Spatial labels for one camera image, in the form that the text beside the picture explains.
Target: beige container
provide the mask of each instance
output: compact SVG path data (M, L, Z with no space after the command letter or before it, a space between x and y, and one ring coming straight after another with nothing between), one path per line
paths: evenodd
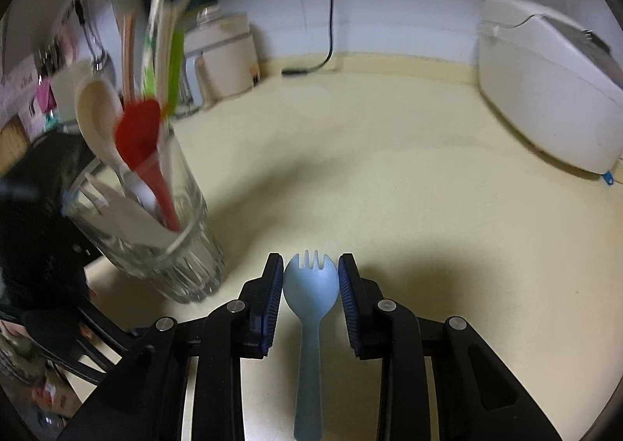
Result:
M184 42L192 99L211 105L253 88L260 74L247 15L219 16L213 10L199 17L208 19L186 33Z

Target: black cable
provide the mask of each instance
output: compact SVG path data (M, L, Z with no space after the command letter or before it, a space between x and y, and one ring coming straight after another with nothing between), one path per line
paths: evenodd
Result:
M329 53L326 55L325 60L322 63L319 63L315 67L310 67L309 69L303 68L290 68L281 70L281 75L285 77L292 76L302 76L307 75L312 72L316 72L316 70L322 69L328 62L331 60L333 56L333 3L335 0L329 0Z

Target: glass cup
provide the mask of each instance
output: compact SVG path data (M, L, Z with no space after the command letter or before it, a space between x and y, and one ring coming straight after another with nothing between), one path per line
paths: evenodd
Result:
M180 232L161 224L170 222L171 213L162 211L161 197L156 201L141 181L154 166L162 172ZM172 132L135 172L119 174L98 159L91 162L74 182L65 214L116 267L147 279L169 299L199 302L219 287L222 250L208 229L206 201Z

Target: pink object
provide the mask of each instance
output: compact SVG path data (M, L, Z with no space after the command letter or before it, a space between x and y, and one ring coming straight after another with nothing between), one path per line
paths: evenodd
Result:
M126 106L114 130L114 144L119 155L151 189L158 201L164 224L180 232L180 221L158 161L160 104L143 100Z
M41 112L46 114L56 108L56 101L50 88L50 79L44 77L35 90L35 100Z

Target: metal screw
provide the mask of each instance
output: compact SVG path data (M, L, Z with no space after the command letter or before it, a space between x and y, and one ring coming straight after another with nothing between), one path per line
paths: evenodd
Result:
M173 327L174 323L175 321L172 318L165 316L156 322L156 328L161 332L164 332Z
M390 312L396 309L396 303L393 300L389 300L389 299L379 300L379 303L376 305L379 306L379 309L381 311Z
M465 330L467 328L467 322L460 316L453 316L449 323L450 327L455 330Z
M227 303L227 310L230 313L239 313L245 307L247 307L247 304L245 304L242 300L232 300L231 302Z

